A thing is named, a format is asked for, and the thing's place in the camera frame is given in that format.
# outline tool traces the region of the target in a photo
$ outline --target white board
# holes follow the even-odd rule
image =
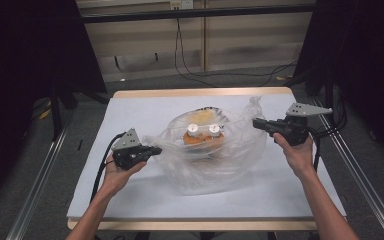
[[[80,218],[86,210],[96,172],[111,139],[134,127],[139,138],[157,136],[175,117],[202,107],[241,113],[251,96],[198,96],[111,99],[101,128],[79,178],[67,213]],[[285,117],[295,98],[269,94],[261,98],[266,119]],[[333,202],[345,216],[332,181],[320,159],[318,174]],[[198,196],[182,195],[151,157],[110,202],[105,219],[308,218],[312,213],[298,178],[279,146],[269,137],[261,161],[232,190]]]

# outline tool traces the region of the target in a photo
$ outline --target person's left hand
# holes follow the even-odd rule
[[[112,154],[105,162],[105,177],[104,182],[102,183],[102,188],[107,189],[110,192],[111,197],[126,186],[126,183],[133,174],[139,172],[146,165],[146,162],[139,162],[126,171],[115,165]]]

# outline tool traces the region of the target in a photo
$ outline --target black cable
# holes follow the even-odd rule
[[[347,121],[348,121],[347,110],[345,107],[345,102],[344,102],[344,97],[343,97],[342,92],[340,92],[337,106],[338,106],[338,120],[332,119],[333,120],[333,122],[332,122],[333,126],[332,127],[325,129],[321,132],[317,131],[320,138],[329,136],[332,133],[335,133],[335,132],[342,130],[345,127],[345,125],[347,124]]]
[[[298,75],[294,75],[289,81],[285,82],[283,84],[283,86],[290,88],[293,85],[305,82],[306,80],[308,80],[308,78],[311,76],[311,74],[313,74],[314,72],[319,70],[321,68],[321,66],[322,66],[321,64],[317,64],[315,66],[312,66],[311,68],[309,68],[308,70],[306,70],[303,73],[300,73]]]
[[[313,167],[314,170],[317,172],[317,168],[319,166],[319,160],[320,160],[320,137],[317,131],[313,128],[309,128],[311,136],[313,137],[314,143],[316,144],[316,153],[314,154],[314,162]]]
[[[110,144],[108,145],[107,150],[105,151],[105,154],[104,154],[104,158],[102,159],[101,165],[99,165],[99,169],[98,169],[98,172],[97,172],[97,174],[96,174],[95,184],[93,185],[92,196],[91,196],[91,198],[90,198],[90,202],[92,202],[93,198],[95,197],[96,193],[98,192],[99,181],[101,180],[102,172],[103,172],[104,169],[105,169],[105,166],[106,166],[106,164],[105,164],[105,160],[107,159],[108,153],[109,153],[109,151],[111,150],[111,146],[114,144],[114,142],[115,142],[117,139],[123,137],[124,134],[125,134],[125,132],[116,135],[116,136],[111,140]]]
[[[182,31],[180,29],[180,21],[179,19],[177,19],[177,34],[176,34],[176,48],[175,48],[175,54],[174,54],[174,66],[176,68],[176,71],[184,78],[188,79],[188,80],[191,80],[191,81],[197,81],[197,82],[200,82],[200,83],[204,83],[206,85],[209,85],[211,87],[215,87],[217,88],[218,86],[215,86],[215,85],[212,85],[210,83],[207,83],[207,82],[204,82],[204,81],[201,81],[201,80],[198,80],[198,79],[194,79],[194,78],[189,78],[189,77],[186,77],[185,75],[183,75],[178,67],[177,67],[177,49],[178,49],[178,45],[177,45],[177,42],[180,38],[180,47],[181,47],[181,55],[182,55],[182,61],[183,61],[183,65],[185,66],[185,69],[186,71],[192,75],[192,76],[195,76],[195,77],[209,77],[209,76],[248,76],[248,77],[265,77],[265,76],[270,76],[269,79],[264,82],[263,84],[259,85],[258,87],[262,87],[264,85],[266,85],[268,82],[270,82],[273,74],[276,74],[276,73],[279,73],[279,72],[282,72],[284,71],[286,68],[288,67],[291,67],[291,66],[296,66],[296,60],[287,64],[287,65],[282,65],[282,66],[279,66],[279,67],[276,67],[274,70],[272,70],[270,73],[265,73],[265,74],[247,74],[247,73],[208,73],[208,74],[196,74],[196,73],[193,73],[189,70],[188,66],[186,65],[186,62],[185,62],[185,55],[184,55],[184,48],[183,48],[183,38],[182,38]]]

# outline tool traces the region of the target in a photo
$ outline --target white table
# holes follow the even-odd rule
[[[96,172],[111,139],[134,127],[139,138],[156,136],[176,116],[202,107],[240,113],[262,96],[266,119],[283,119],[295,98],[288,88],[176,89],[117,92],[111,99],[67,213],[73,228],[86,210]],[[318,174],[343,216],[343,206],[320,159]],[[110,202],[99,229],[118,230],[315,230],[298,178],[272,138],[261,161],[225,192],[184,196],[150,158]]]

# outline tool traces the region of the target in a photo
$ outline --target transparent bag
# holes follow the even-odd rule
[[[267,133],[252,126],[253,118],[264,119],[260,98],[251,97],[240,114],[216,107],[184,113],[143,142],[163,149],[153,157],[183,194],[227,190],[264,152]]]

